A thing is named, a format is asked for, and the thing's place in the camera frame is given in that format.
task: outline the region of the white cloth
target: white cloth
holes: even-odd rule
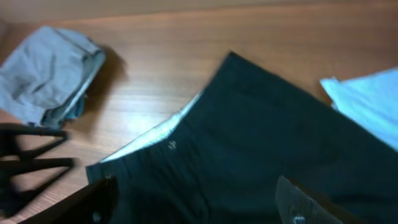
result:
[[[0,108],[25,123],[41,125],[47,110],[65,102],[74,106],[103,61],[103,51],[83,34],[41,27],[0,68]]]
[[[398,151],[398,68],[339,82],[320,81],[332,106]]]

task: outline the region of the wooden surface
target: wooden surface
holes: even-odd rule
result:
[[[0,0],[0,17],[12,23],[41,22],[249,6],[264,3],[328,1],[373,0]]]
[[[108,60],[89,90],[72,140],[45,157],[78,157],[80,167],[18,222],[87,184],[95,163],[167,119],[198,93],[229,50],[328,102],[319,79],[359,77],[398,64],[398,2],[321,3],[214,9],[47,23],[106,46]],[[12,26],[0,57],[43,24]],[[1,113],[0,121],[15,121]],[[24,138],[32,147],[40,141]],[[24,175],[28,187],[49,171]]]

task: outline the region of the gray folded cloth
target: gray folded cloth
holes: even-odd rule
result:
[[[83,34],[41,27],[0,68],[0,108],[25,123],[56,128],[104,60],[103,50]],[[44,124],[49,110],[57,111]]]

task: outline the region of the black cloth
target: black cloth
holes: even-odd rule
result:
[[[234,53],[167,139],[86,171],[118,178],[111,223],[279,223],[280,175],[370,223],[398,223],[397,153]]]

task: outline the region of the garment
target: garment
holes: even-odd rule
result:
[[[57,128],[104,59],[83,34],[41,27],[0,68],[0,108],[25,123]]]
[[[86,168],[115,175],[111,223],[279,223],[279,176],[369,222],[398,221],[398,155],[277,75],[230,53],[163,141]]]
[[[398,68],[339,82],[321,80],[333,107],[398,151]]]

